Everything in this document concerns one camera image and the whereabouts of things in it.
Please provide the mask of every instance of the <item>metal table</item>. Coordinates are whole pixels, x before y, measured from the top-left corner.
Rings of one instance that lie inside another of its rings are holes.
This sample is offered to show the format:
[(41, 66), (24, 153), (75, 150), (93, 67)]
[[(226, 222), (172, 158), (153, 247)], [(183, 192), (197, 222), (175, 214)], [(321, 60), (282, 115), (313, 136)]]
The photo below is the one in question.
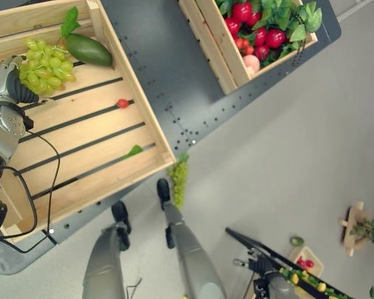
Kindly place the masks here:
[[(176, 155), (188, 150), (294, 70), (290, 60), (225, 97), (177, 0), (102, 2)], [(17, 5), (17, 0), (1, 0), (0, 10)], [(322, 27), (316, 32), (319, 41), (304, 51), (302, 64), (341, 36), (329, 1), (317, 0), (317, 5), (323, 11)], [(10, 275), (26, 268), (136, 186), (53, 224), (51, 238), (28, 254), (19, 254), (0, 243), (0, 274)], [(43, 232), (34, 234), (19, 245), (29, 248), (43, 236)]]

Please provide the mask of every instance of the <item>green fruit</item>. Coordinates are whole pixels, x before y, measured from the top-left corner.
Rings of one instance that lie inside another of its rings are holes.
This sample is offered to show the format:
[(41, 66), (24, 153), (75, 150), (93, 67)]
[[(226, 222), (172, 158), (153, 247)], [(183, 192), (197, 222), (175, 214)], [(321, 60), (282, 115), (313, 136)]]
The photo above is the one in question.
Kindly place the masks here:
[(65, 38), (65, 43), (69, 53), (86, 64), (112, 66), (111, 53), (96, 40), (71, 33)]

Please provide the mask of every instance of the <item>red cherry tomato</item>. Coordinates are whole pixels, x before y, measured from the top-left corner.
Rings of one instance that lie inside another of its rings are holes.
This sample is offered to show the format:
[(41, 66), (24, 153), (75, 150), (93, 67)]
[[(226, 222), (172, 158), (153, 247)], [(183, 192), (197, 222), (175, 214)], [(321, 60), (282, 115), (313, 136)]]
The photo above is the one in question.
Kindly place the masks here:
[(233, 39), (238, 49), (242, 49), (244, 47), (244, 39), (242, 37), (233, 36)]
[(121, 98), (120, 100), (118, 100), (117, 106), (121, 109), (127, 108), (129, 106), (129, 101)]
[(249, 46), (249, 39), (242, 39), (242, 46), (244, 48), (248, 47)]
[(263, 61), (269, 56), (270, 49), (266, 45), (260, 45), (255, 48), (255, 56), (259, 58), (260, 61)]
[(249, 27), (253, 27), (257, 21), (262, 19), (262, 13), (260, 11), (253, 12), (248, 20), (245, 21), (245, 24), (247, 24)]
[(261, 27), (258, 30), (255, 31), (255, 45), (259, 46), (264, 44), (264, 41), (266, 40), (266, 28)]
[(225, 18), (224, 21), (225, 21), (225, 23), (227, 25), (227, 28), (229, 29), (231, 35), (235, 36), (238, 33), (239, 28), (241, 26), (240, 23), (233, 20), (231, 17)]
[(254, 53), (254, 48), (251, 45), (245, 47), (244, 50), (245, 50), (245, 55), (252, 55)]
[(252, 14), (252, 4), (250, 2), (236, 3), (231, 10), (231, 17), (237, 22), (246, 22)]
[(307, 260), (306, 261), (306, 266), (308, 266), (309, 268), (313, 268), (314, 267), (314, 263), (312, 260)]
[(266, 45), (272, 49), (278, 49), (285, 42), (285, 33), (278, 29), (270, 29), (266, 35)]

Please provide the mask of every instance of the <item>black foot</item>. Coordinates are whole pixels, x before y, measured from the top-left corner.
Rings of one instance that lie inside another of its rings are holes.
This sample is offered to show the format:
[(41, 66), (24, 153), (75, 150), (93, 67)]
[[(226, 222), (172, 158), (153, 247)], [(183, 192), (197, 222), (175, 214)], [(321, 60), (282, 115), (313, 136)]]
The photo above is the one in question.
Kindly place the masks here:
[(164, 202), (170, 201), (170, 192), (169, 192), (169, 184), (166, 179), (160, 179), (156, 183), (156, 191), (158, 192), (158, 196), (160, 197), (161, 202), (161, 209), (162, 211), (165, 210)]
[(168, 248), (173, 249), (175, 247), (175, 243), (173, 242), (172, 231), (170, 229), (170, 226), (168, 226), (165, 229), (165, 236), (166, 236), (166, 244), (168, 245)]
[(122, 201), (118, 201), (111, 207), (112, 216), (116, 222), (123, 222), (127, 226), (127, 233), (130, 234), (132, 231), (132, 226), (129, 222), (129, 214), (127, 212), (126, 206)]
[(117, 233), (119, 236), (119, 248), (120, 251), (126, 251), (130, 247), (130, 240), (128, 236), (128, 232), (125, 229), (122, 229), (121, 227), (117, 229)]

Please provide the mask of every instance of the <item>green grape bunch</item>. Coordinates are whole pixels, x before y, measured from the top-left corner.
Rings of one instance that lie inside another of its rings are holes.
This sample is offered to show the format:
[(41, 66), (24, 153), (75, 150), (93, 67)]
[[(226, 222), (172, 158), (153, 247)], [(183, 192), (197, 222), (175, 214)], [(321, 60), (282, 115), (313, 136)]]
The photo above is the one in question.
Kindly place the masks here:
[(168, 169), (168, 175), (173, 182), (173, 202), (176, 207), (181, 208), (185, 196), (188, 165), (186, 161), (177, 162)]
[(73, 63), (63, 45), (47, 45), (44, 40), (26, 39), (27, 60), (19, 67), (21, 83), (38, 95), (51, 96), (64, 90), (64, 82), (75, 82)]

